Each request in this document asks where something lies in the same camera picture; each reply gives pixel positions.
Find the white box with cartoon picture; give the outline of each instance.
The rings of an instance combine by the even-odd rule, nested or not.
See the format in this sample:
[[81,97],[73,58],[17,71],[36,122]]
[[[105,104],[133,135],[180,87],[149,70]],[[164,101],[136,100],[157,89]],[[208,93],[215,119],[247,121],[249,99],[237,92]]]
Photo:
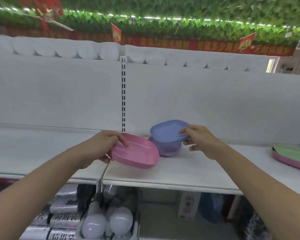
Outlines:
[[194,220],[200,200],[200,192],[180,191],[178,193],[178,218]]

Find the blue plate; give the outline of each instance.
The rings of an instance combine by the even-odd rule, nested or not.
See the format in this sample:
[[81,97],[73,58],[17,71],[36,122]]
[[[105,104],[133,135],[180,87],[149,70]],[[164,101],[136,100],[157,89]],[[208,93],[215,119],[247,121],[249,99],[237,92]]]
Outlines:
[[182,120],[169,120],[156,124],[150,129],[152,137],[159,142],[181,143],[188,139],[185,134],[179,134],[179,131],[189,124]]

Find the artificial ivy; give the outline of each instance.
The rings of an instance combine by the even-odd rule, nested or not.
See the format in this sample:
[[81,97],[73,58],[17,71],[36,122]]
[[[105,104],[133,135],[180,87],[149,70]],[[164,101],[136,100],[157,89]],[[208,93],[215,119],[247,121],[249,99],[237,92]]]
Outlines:
[[[137,17],[237,20],[300,27],[300,0],[60,0],[64,9]],[[0,0],[0,6],[19,6]]]
[[[22,13],[35,15],[34,11],[0,9],[0,25],[27,29],[42,28],[39,19],[22,15]],[[244,36],[257,32],[256,44],[290,46],[295,46],[300,39],[300,28],[294,28],[292,36],[285,38],[284,36],[289,30],[288,27],[262,26],[237,21],[131,18],[120,15],[100,15],[97,12],[68,10],[64,11],[64,15],[59,16],[58,21],[76,31],[87,33],[111,33],[110,23],[112,22],[122,30],[124,35],[130,36],[238,41]]]

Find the window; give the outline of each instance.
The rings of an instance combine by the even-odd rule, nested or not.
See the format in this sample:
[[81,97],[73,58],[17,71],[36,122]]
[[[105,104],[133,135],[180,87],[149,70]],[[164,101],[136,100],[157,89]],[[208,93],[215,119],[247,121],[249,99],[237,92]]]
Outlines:
[[267,70],[265,72],[274,73],[276,71],[278,61],[279,61],[279,57],[274,57],[274,56],[270,57]]

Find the person's left hand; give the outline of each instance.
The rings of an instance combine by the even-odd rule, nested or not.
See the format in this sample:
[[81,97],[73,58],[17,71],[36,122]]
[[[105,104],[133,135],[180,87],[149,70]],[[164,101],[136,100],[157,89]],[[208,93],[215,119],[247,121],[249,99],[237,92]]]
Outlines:
[[111,149],[120,141],[125,147],[129,142],[117,131],[103,130],[90,139],[68,149],[68,152],[78,160],[80,169],[84,169],[99,159],[104,163],[109,163]]

